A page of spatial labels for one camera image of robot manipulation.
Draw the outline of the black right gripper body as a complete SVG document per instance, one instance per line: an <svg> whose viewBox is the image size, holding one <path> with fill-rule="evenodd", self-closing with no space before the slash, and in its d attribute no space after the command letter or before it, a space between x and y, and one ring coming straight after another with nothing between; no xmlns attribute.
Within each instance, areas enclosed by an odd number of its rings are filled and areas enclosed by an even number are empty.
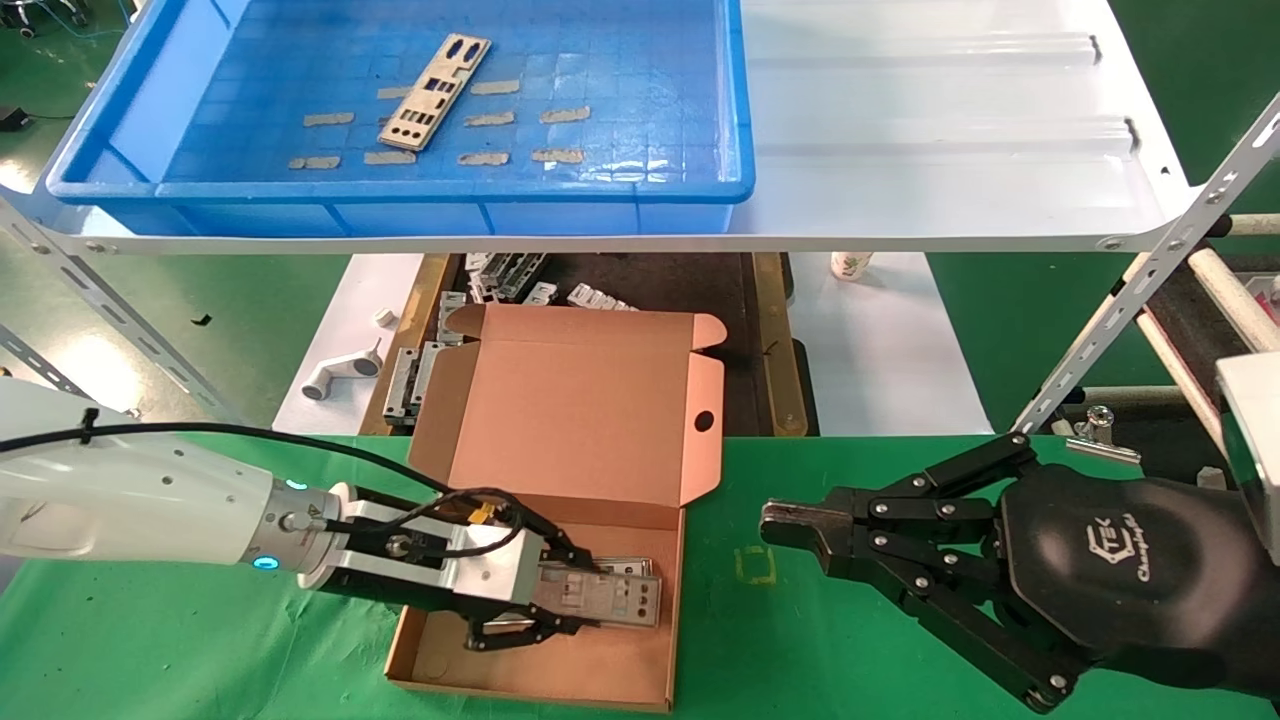
<svg viewBox="0 0 1280 720"><path fill-rule="evenodd" d="M1240 496L1044 465L1000 496L1015 594L1097 667L1266 692L1266 551Z"/></svg>

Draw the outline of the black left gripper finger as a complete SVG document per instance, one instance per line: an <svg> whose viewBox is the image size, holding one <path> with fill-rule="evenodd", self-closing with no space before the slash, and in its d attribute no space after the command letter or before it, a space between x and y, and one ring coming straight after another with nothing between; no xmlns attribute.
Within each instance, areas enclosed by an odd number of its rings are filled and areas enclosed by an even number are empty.
<svg viewBox="0 0 1280 720"><path fill-rule="evenodd" d="M550 561L562 562L568 568L584 571L600 570L589 550L576 544L570 538L567 530L526 503L518 500L504 500L500 510L500 520L508 527L530 530L540 537L547 551L547 559Z"/></svg>
<svg viewBox="0 0 1280 720"><path fill-rule="evenodd" d="M594 619L547 609L515 609L486 621L467 620L463 647L472 652L516 650L540 644L553 635L576 635L585 626L600 625Z"/></svg>

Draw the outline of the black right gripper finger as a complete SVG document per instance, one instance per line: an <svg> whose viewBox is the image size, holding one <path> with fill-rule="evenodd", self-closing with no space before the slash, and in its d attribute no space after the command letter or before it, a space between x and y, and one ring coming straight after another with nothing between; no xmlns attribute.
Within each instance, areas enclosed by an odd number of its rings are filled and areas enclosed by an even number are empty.
<svg viewBox="0 0 1280 720"><path fill-rule="evenodd" d="M827 577L873 587L1037 714L1055 711L1085 670L1052 641L984 610L1009 598L989 560L887 530L820 530L815 556Z"/></svg>
<svg viewBox="0 0 1280 720"><path fill-rule="evenodd" d="M977 492L1041 466L1027 436L1011 433L914 471L881 489L835 487L818 503L772 498L762 507L764 542L815 553L847 553L858 530L937 544L980 543L995 503Z"/></svg>

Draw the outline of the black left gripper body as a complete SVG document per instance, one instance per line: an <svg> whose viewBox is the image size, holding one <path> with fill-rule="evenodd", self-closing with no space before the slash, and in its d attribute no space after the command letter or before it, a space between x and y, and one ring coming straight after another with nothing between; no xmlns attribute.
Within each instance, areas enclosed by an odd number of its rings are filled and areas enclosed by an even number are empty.
<svg viewBox="0 0 1280 720"><path fill-rule="evenodd" d="M323 592L424 611L449 611L461 616L497 616L500 601L458 594L451 589L419 584L365 571L334 571L323 580Z"/></svg>

